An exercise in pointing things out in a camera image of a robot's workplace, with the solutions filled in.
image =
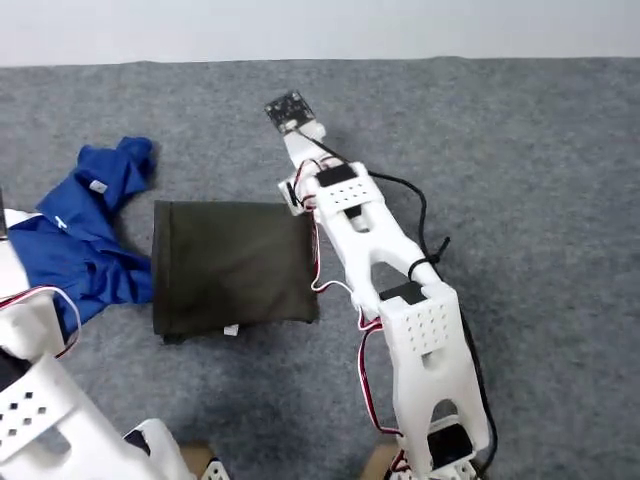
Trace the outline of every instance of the clothing tag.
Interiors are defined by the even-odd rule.
[[[240,325],[238,325],[237,323],[235,325],[227,325],[226,327],[224,327],[224,334],[229,335],[230,337],[237,337],[239,328]]]
[[[4,205],[2,204],[2,189],[0,188],[0,240],[7,239],[7,222],[4,221]]]
[[[107,191],[107,186],[100,180],[94,180],[89,184],[89,188],[94,192],[104,193]]]

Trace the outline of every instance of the white robot part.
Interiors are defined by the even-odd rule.
[[[306,103],[292,106],[290,99],[283,99],[270,105],[282,105],[298,116],[308,109]],[[277,124],[282,117],[272,121]],[[325,129],[315,118],[298,129],[279,130],[284,130],[296,170],[304,162],[321,164],[330,153],[321,148]],[[382,323],[394,369],[393,405],[402,432],[397,440],[411,478],[465,478],[446,475],[464,473],[463,466],[468,470],[469,460],[489,445],[489,426],[456,292],[404,234],[366,167],[342,160],[337,166],[322,166],[320,172],[309,170],[300,176],[298,188],[314,198],[314,218],[344,265],[352,302],[368,320],[379,318]],[[286,189],[283,194],[290,204]],[[378,292],[371,267],[381,262],[411,278],[396,289]],[[443,401],[453,402],[457,413],[433,421]]]
[[[0,348],[18,358],[35,360],[65,348],[52,292],[42,292],[0,310]]]
[[[64,345],[57,319],[42,310],[51,301],[43,290],[51,288],[0,306],[0,478],[196,480],[160,420],[123,439],[54,359]],[[42,442],[51,430],[67,442],[65,452]],[[203,479],[228,478],[210,468]]]

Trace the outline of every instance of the circuit board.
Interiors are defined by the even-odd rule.
[[[264,111],[283,135],[316,118],[305,99],[296,90],[269,102],[265,105]]]

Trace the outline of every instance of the white label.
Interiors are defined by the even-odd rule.
[[[229,335],[230,337],[237,337],[239,328],[240,325],[238,325],[237,323],[235,325],[227,325],[226,327],[224,327],[224,334]]]
[[[104,193],[107,191],[107,186],[100,180],[94,180],[89,184],[89,188],[94,192]]]

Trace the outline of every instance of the carpet floor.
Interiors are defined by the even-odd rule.
[[[157,199],[279,202],[291,165],[262,106],[291,88],[329,145],[426,192],[430,245],[451,235],[441,272],[500,433],[491,478],[640,478],[640,60],[1,69],[6,207],[32,209],[82,145],[124,135],[154,140],[159,162],[118,219],[132,249],[150,253]],[[381,188],[414,236],[417,200]],[[322,247],[323,278],[342,278]],[[234,479],[356,478],[380,440],[357,380],[360,334],[344,292],[320,305],[312,325],[173,346],[153,335],[149,306],[112,306],[64,364],[118,429],[160,417],[179,441],[211,442]],[[383,340],[368,352],[389,424]]]

